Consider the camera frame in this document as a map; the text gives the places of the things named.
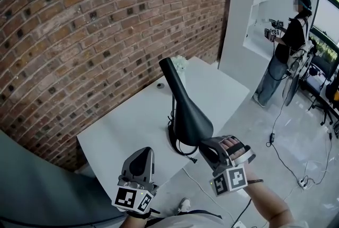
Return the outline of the black office chair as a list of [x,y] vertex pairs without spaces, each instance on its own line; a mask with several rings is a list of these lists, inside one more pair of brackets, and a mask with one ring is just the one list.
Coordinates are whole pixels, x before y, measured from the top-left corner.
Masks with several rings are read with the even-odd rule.
[[312,109],[318,108],[323,110],[324,117],[320,122],[320,125],[323,126],[326,123],[326,119],[329,118],[329,124],[332,125],[334,123],[332,119],[332,115],[339,120],[339,102],[334,101],[334,94],[339,89],[339,85],[333,81],[332,83],[326,85],[326,88],[323,93],[320,93],[319,96],[316,97],[315,101],[312,103]]

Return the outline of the person's right hand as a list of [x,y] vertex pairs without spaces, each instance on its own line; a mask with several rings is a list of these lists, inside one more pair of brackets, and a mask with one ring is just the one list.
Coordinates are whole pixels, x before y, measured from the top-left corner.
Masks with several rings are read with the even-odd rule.
[[226,138],[222,141],[221,146],[225,149],[225,150],[230,150],[233,152],[233,154],[229,153],[229,156],[231,159],[236,159],[240,156],[242,156],[245,153],[245,149],[244,148],[238,148],[238,150],[233,149],[234,146],[237,146],[239,144],[239,140],[237,138]]

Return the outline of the white shelf cabinet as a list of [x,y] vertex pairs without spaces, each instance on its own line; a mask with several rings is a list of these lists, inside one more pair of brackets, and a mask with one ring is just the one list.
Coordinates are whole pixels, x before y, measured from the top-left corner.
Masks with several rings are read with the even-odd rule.
[[269,0],[230,0],[219,70],[249,89],[251,98],[273,56],[273,44],[264,36],[270,28]]

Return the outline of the black folding chair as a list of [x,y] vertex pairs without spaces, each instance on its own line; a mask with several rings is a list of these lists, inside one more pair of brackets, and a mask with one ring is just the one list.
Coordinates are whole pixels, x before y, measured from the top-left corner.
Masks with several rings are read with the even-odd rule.
[[307,90],[313,97],[312,104],[319,100],[321,92],[332,77],[332,65],[320,56],[312,58],[306,72],[300,80],[300,88]]

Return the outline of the white desk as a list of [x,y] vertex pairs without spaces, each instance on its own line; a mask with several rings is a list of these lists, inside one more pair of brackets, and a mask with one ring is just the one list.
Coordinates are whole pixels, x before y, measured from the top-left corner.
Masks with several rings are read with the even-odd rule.
[[[197,57],[185,70],[186,91],[218,133],[247,97],[249,90],[227,74]],[[155,154],[153,181],[163,185],[188,162],[168,140],[167,125],[172,92],[159,78],[81,132],[77,138],[97,179],[110,199],[118,190],[124,161],[151,147]]]

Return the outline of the narrow white roller blind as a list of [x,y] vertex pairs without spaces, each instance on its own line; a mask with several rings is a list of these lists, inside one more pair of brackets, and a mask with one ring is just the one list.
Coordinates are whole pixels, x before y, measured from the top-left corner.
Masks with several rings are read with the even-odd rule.
[[319,0],[314,26],[339,44],[339,9],[328,0]]

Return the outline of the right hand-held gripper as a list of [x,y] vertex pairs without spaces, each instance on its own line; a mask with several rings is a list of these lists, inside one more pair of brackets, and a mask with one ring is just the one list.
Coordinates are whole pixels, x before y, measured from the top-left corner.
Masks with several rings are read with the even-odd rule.
[[211,183],[217,196],[246,187],[248,183],[245,165],[256,158],[253,149],[239,141],[233,149],[244,148],[245,153],[234,160],[231,159],[229,153],[233,154],[233,152],[224,147],[224,140],[229,137],[236,138],[235,136],[218,136],[200,143],[200,153],[213,170]]

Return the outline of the black desk lamp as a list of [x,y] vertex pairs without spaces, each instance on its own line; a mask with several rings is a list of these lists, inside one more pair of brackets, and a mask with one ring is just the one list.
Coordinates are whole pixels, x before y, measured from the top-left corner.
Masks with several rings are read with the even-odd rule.
[[168,118],[168,135],[172,148],[193,162],[202,141],[212,138],[212,122],[189,98],[186,89],[170,58],[159,62],[160,68],[172,92],[172,111]]

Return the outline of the person's right forearm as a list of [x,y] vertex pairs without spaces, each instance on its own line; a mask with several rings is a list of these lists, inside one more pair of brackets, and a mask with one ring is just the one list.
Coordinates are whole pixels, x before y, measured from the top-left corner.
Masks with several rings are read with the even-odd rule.
[[268,222],[269,228],[292,224],[294,218],[288,205],[263,182],[248,184],[244,188],[259,214]]

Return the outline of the person's right white shoe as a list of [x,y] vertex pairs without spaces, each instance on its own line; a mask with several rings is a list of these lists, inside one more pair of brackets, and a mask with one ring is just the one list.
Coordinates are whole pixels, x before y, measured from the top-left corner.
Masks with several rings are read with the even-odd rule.
[[191,201],[189,198],[183,198],[177,208],[178,213],[188,213],[191,208]]

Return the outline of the person's left forearm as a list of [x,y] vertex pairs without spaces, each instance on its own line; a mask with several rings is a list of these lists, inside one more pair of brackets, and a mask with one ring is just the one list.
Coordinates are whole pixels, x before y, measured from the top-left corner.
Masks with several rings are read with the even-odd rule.
[[128,216],[121,224],[120,228],[145,228],[147,219]]

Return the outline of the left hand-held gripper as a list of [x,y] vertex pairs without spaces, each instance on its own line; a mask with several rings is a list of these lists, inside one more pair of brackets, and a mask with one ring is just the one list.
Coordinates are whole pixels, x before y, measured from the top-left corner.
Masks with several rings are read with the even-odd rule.
[[153,182],[143,182],[127,177],[151,179],[154,174],[154,151],[151,147],[144,147],[128,157],[119,176],[118,190],[112,205],[120,211],[146,214],[150,212],[151,201],[159,188]]

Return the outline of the white vase with flowers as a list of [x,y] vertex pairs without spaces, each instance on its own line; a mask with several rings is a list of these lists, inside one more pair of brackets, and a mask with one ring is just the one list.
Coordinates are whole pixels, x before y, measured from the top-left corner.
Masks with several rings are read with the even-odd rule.
[[173,63],[173,66],[174,66],[184,88],[186,88],[185,70],[186,70],[189,62],[183,56],[171,57],[171,61]]

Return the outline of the grey refrigerator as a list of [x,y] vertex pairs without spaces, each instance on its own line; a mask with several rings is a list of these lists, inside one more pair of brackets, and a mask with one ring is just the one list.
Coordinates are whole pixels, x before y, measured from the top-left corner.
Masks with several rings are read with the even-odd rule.
[[0,130],[0,219],[42,226],[122,219],[97,179],[59,168]]

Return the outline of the person's white shirt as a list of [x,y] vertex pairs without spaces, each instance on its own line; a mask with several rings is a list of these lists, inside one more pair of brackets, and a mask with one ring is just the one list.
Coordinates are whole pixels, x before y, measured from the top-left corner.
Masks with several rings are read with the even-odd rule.
[[167,217],[147,228],[226,228],[226,226],[217,216],[199,213]]

